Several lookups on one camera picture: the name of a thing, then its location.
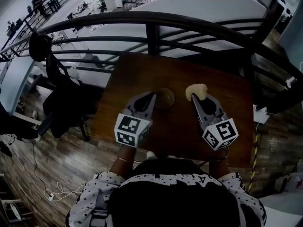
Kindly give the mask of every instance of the bracelet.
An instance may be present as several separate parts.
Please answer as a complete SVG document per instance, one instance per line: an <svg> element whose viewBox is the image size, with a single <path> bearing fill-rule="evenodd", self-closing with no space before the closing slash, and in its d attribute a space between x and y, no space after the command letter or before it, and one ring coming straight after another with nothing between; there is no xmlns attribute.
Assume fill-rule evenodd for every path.
<svg viewBox="0 0 303 227"><path fill-rule="evenodd" d="M120 157L118 157L118 159L119 159L119 160L122 160L122 161L126 161L126 162L131 162L131 163L134 163L134 161L128 161L128 160L124 160L124 159L122 159L122 158L120 158Z"/></svg>

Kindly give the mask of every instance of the white table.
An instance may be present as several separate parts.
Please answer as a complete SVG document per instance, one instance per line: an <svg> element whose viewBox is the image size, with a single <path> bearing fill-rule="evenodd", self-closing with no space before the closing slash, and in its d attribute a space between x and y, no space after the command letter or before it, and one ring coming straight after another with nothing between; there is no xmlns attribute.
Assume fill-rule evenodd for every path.
<svg viewBox="0 0 303 227"><path fill-rule="evenodd" d="M15 57L12 60L0 84L0 102L9 115L40 125L42 122L15 112L27 78L35 65L46 74L45 67L31 57Z"/></svg>

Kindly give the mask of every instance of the wooden table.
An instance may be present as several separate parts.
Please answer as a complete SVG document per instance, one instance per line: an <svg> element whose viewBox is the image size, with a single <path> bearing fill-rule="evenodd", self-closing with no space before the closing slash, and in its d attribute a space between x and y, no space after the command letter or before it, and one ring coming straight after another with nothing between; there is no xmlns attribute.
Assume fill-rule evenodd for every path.
<svg viewBox="0 0 303 227"><path fill-rule="evenodd" d="M186 88L195 83L206 84L208 93L220 101L235 122L239 137L230 145L229 165L250 166L253 145L250 83L244 78L178 59L120 56L99 102L91 133L99 139L115 141L117 116L128 100L139 93L166 87L174 93L175 103L165 110L154 108L154 124L141 147L177 157L207 160L214 152L199 138L198 119L185 97Z"/></svg>

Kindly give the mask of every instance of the yellow and black caution tape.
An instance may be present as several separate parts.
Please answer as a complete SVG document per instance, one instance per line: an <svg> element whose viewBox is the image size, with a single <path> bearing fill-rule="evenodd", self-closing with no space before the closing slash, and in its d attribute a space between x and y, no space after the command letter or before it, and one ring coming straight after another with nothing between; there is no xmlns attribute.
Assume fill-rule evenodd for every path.
<svg viewBox="0 0 303 227"><path fill-rule="evenodd" d="M256 137L255 137L255 158L254 158L254 165L252 167L252 173L251 173L251 178L250 178L250 186L248 188L248 192L250 192L250 190L252 188L252 182L254 181L254 176L255 176L255 173L256 173L257 152L258 152L258 134L256 133Z"/></svg>

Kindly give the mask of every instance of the white box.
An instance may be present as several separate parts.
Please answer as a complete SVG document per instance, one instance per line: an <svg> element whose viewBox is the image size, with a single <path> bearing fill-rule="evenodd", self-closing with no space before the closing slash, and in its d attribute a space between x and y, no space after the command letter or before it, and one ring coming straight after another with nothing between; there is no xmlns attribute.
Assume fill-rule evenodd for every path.
<svg viewBox="0 0 303 227"><path fill-rule="evenodd" d="M119 113L115 125L115 137L118 143L138 147L147 136L151 121Z"/></svg>
<svg viewBox="0 0 303 227"><path fill-rule="evenodd" d="M239 134L233 119L228 119L207 126L202 137L213 150L219 150L232 144L238 136Z"/></svg>

